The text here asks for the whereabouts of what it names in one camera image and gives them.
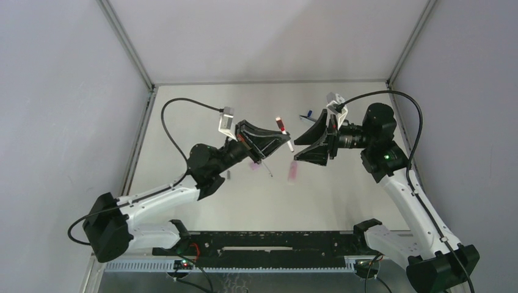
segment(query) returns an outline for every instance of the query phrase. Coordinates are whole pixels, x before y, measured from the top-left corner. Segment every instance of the pink eraser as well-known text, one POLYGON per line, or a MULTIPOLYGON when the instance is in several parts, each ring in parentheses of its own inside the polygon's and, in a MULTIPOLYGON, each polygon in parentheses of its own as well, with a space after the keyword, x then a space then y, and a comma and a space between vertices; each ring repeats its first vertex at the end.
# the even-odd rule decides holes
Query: pink eraser
POLYGON ((290 172, 288 173, 288 182, 295 183, 295 179, 297 179, 297 161, 292 161, 290 164, 290 172))

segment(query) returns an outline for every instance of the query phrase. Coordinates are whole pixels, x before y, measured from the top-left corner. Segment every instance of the white wall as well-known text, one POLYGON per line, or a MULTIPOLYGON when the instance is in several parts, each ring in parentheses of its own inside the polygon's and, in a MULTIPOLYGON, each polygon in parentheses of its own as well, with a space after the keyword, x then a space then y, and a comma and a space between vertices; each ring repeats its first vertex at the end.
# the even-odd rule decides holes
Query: white wall
MULTIPOLYGON (((516 292, 517 1, 440 1, 395 88, 424 112, 417 163, 430 200, 481 255, 477 292, 516 292)), ((401 109, 415 134, 414 109, 401 109)))
POLYGON ((112 0, 152 80, 386 80, 426 0, 112 0))
POLYGON ((1 1, 0 44, 0 292, 77 292, 67 228, 119 192, 147 89, 95 1, 1 1))

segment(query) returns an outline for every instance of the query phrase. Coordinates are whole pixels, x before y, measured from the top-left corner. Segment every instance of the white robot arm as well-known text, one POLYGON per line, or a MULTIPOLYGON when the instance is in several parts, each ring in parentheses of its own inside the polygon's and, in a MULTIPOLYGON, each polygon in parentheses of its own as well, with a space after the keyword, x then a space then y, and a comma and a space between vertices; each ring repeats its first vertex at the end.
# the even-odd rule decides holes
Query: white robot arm
MULTIPOLYGON (((232 117, 230 111, 223 112, 223 120, 229 117, 232 117)), ((220 122, 220 130, 222 128, 230 128, 230 122, 220 122)), ((81 243, 70 233, 73 226, 84 219, 82 226, 90 243, 82 244, 92 246, 99 262, 111 261, 137 248, 183 250, 182 245, 186 245, 184 242, 188 239, 182 242, 182 238, 189 233, 181 221, 147 224, 148 218, 212 195, 225 181, 220 176, 222 172, 247 157, 259 163, 290 139, 289 134, 261 129, 246 120, 236 125, 234 134, 225 134, 227 140, 219 149, 202 143, 194 145, 187 160, 187 173, 170 184, 119 198, 110 193, 99 196, 90 214, 69 228, 69 237, 81 243)))
POLYGON ((396 235, 371 219, 354 226, 360 242, 405 269, 417 292, 443 292, 465 282, 480 256, 473 245, 464 246, 448 229, 417 183, 414 171, 407 167, 409 159, 393 141, 396 120, 392 108, 374 103, 361 126, 342 125, 345 103, 336 103, 333 96, 334 100, 342 99, 328 95, 327 108, 335 107, 329 121, 324 109, 315 124, 294 141, 295 145, 309 145, 294 159, 325 166, 339 148, 363 149, 363 166, 394 201, 413 237, 396 235))

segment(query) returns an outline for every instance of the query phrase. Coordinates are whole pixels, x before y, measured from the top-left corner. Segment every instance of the pink object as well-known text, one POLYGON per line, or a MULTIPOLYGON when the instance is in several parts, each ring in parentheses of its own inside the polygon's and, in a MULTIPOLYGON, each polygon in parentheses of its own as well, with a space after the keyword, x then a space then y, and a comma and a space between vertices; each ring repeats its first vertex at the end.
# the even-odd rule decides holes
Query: pink object
POLYGON ((297 179, 297 167, 298 167, 297 161, 292 161, 290 164, 290 172, 288 173, 288 182, 289 183, 295 183, 295 180, 297 179))
POLYGON ((250 162, 249 166, 250 166, 250 169, 252 169, 253 171, 255 171, 255 170, 257 170, 257 169, 261 168, 261 165, 260 165, 260 164, 255 163, 255 162, 253 162, 253 161, 252 161, 252 162, 250 162))

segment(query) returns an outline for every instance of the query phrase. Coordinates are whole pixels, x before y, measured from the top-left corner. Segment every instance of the gray wall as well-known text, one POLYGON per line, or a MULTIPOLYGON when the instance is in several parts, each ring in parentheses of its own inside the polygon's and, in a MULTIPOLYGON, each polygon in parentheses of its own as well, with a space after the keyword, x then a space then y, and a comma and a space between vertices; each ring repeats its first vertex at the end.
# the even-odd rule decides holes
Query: gray wall
MULTIPOLYGON (((517 11, 513 0, 440 1, 395 83, 423 108, 428 197, 481 254, 477 292, 518 286, 517 11)), ((402 104, 413 137, 417 117, 402 104)))
POLYGON ((0 1, 0 97, 0 292, 77 292, 67 228, 119 192, 147 89, 95 1, 0 1))

